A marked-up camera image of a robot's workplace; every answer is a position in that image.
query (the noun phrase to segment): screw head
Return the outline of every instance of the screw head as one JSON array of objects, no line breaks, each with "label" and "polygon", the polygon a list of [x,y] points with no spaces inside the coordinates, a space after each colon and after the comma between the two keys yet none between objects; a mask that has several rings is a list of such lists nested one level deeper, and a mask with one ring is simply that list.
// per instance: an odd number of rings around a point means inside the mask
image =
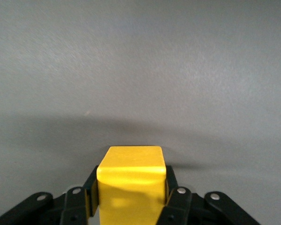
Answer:
[{"label": "screw head", "polygon": [[76,194],[78,194],[79,192],[81,192],[81,188],[76,188],[76,189],[74,189],[73,191],[72,191],[72,193],[74,194],[74,195],[76,195]]},{"label": "screw head", "polygon": [[212,193],[212,194],[210,195],[210,197],[211,197],[213,200],[220,200],[220,196],[219,196],[218,194],[216,194],[216,193]]},{"label": "screw head", "polygon": [[186,193],[186,189],[183,188],[183,187],[179,187],[179,188],[177,189],[177,191],[178,191],[179,194],[185,194],[185,193]]},{"label": "screw head", "polygon": [[37,197],[37,201],[42,201],[47,197],[47,195],[41,195],[39,197]]}]

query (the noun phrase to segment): gray table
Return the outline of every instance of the gray table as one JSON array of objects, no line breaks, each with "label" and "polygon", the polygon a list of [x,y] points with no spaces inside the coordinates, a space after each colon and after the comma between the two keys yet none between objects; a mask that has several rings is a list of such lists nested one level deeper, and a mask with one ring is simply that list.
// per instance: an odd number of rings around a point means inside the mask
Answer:
[{"label": "gray table", "polygon": [[281,1],[0,1],[0,214],[161,145],[180,184],[281,225]]}]

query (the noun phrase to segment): yellow cube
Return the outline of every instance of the yellow cube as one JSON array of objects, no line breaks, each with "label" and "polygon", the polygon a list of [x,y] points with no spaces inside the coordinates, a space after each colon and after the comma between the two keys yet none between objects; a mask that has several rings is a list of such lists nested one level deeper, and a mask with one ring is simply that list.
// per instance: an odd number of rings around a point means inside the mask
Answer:
[{"label": "yellow cube", "polygon": [[166,195],[161,147],[110,147],[97,180],[100,225],[156,224]]}]

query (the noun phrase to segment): black plastic part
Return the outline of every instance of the black plastic part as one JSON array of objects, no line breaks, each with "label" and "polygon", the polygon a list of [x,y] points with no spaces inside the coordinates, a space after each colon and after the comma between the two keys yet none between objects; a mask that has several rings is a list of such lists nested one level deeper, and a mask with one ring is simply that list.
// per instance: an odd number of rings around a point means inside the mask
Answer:
[{"label": "black plastic part", "polygon": [[188,217],[188,225],[217,225],[218,217],[206,208],[204,198],[197,193],[192,194],[191,209]]},{"label": "black plastic part", "polygon": [[[185,193],[177,190],[183,188]],[[163,208],[156,225],[187,225],[192,193],[185,187],[172,190],[167,205]]]},{"label": "black plastic part", "polygon": [[89,198],[89,210],[90,216],[93,217],[99,205],[99,194],[98,194],[98,181],[97,181],[97,168],[90,174],[89,178],[84,183],[83,187],[86,189]]},{"label": "black plastic part", "polygon": [[166,195],[167,195],[167,199],[168,199],[172,190],[178,187],[178,183],[176,180],[176,176],[175,176],[173,167],[171,165],[167,165],[166,170],[167,170]]},{"label": "black plastic part", "polygon": [[28,221],[41,211],[50,207],[52,195],[47,192],[38,192],[13,207],[0,217],[0,225],[27,224]]},{"label": "black plastic part", "polygon": [[[211,194],[219,196],[218,200],[211,198]],[[204,197],[211,211],[215,211],[228,225],[260,225],[231,198],[222,192],[209,192]]]},{"label": "black plastic part", "polygon": [[53,200],[53,205],[50,209],[36,218],[37,221],[33,221],[30,224],[37,225],[59,225],[61,219],[61,213],[64,210],[66,194],[62,194],[58,198]]},{"label": "black plastic part", "polygon": [[88,218],[89,202],[86,189],[74,187],[68,190],[60,225],[87,225]]}]

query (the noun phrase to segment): metal screw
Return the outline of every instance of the metal screw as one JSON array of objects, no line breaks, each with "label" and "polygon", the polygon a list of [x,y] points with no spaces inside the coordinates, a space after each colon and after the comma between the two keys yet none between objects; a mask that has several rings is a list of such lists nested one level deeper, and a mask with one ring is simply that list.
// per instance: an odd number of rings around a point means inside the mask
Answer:
[{"label": "metal screw", "polygon": [[81,192],[81,188],[76,188],[72,191],[72,193],[75,195],[75,194],[78,194],[79,192]]},{"label": "metal screw", "polygon": [[212,193],[212,194],[210,195],[210,197],[211,197],[213,200],[220,200],[219,195],[216,194],[216,193]]},{"label": "metal screw", "polygon": [[41,195],[39,197],[37,197],[37,201],[42,201],[47,197],[47,195]]},{"label": "metal screw", "polygon": [[186,189],[183,188],[183,187],[178,188],[177,191],[178,191],[179,194],[185,194],[186,193]]}]

